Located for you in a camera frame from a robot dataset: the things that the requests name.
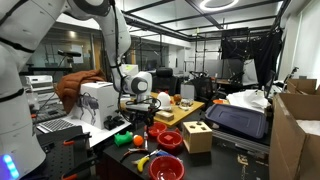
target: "ceiling light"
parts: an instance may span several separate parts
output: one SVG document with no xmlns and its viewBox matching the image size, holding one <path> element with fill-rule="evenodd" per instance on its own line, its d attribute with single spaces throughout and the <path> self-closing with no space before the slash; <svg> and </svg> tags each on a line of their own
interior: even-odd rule
<svg viewBox="0 0 320 180">
<path fill-rule="evenodd" d="M 226 5 L 223 5 L 223 6 L 218 6 L 218 7 L 207 7 L 206 4 L 208 2 L 210 2 L 211 0 L 203 0 L 201 3 L 200 3 L 200 8 L 202 10 L 206 10 L 206 11 L 221 11 L 221 10 L 224 10 L 224 9 L 228 9 L 234 5 L 236 5 L 239 0 L 233 0 L 231 3 L 229 4 L 226 4 Z"/>
<path fill-rule="evenodd" d="M 70 38 L 76 38 L 76 32 L 74 32 L 74 31 L 69 31 L 69 36 L 70 36 Z"/>
</svg>

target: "yellow banana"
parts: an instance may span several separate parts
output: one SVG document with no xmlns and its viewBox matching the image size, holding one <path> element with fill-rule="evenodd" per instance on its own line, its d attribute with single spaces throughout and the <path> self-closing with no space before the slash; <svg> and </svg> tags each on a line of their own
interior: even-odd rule
<svg viewBox="0 0 320 180">
<path fill-rule="evenodd" d="M 143 165 L 147 162 L 147 161 L 149 161 L 149 157 L 143 157 L 143 158 L 141 158 L 140 159 L 140 161 L 139 161 L 139 163 L 138 163 L 138 171 L 139 172 L 142 172 L 143 171 Z"/>
</svg>

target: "wooden box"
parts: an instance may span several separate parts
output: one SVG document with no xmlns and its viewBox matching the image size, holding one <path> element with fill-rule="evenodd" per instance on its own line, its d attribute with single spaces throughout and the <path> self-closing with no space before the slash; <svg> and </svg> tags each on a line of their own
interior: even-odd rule
<svg viewBox="0 0 320 180">
<path fill-rule="evenodd" d="M 156 112 L 156 117 L 162 120 L 171 121 L 173 120 L 174 115 L 166 111 L 158 111 Z"/>
<path fill-rule="evenodd" d="M 190 154 L 211 151 L 212 130 L 204 122 L 184 122 L 182 137 Z"/>
</svg>

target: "black curtain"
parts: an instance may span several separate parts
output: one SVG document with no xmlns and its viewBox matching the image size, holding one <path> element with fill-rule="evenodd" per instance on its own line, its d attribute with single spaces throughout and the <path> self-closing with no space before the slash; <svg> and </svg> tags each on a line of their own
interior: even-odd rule
<svg viewBox="0 0 320 180">
<path fill-rule="evenodd" d="M 221 41 L 222 59 L 254 59 L 259 85 L 265 85 L 270 70 L 276 71 L 277 58 L 282 48 L 282 30 L 273 30 L 256 38 L 234 40 L 224 37 Z"/>
</svg>

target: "blue light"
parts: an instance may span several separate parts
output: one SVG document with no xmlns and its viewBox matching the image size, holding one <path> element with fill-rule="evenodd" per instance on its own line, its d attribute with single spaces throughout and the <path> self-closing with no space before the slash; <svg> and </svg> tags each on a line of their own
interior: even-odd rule
<svg viewBox="0 0 320 180">
<path fill-rule="evenodd" d="M 12 162 L 12 158 L 9 155 L 4 155 L 3 160 L 6 164 Z"/>
<path fill-rule="evenodd" d="M 14 169 L 16 169 L 16 166 L 15 166 L 13 163 L 7 164 L 7 167 L 8 167 L 9 170 L 14 170 Z"/>
<path fill-rule="evenodd" d="M 19 173 L 16 169 L 13 171 L 10 171 L 10 174 L 14 179 L 17 179 L 19 177 Z"/>
<path fill-rule="evenodd" d="M 10 171 L 12 179 L 17 179 L 19 177 L 19 172 L 14 165 L 12 158 L 9 155 L 4 155 L 2 159 L 5 162 L 7 169 Z"/>
</svg>

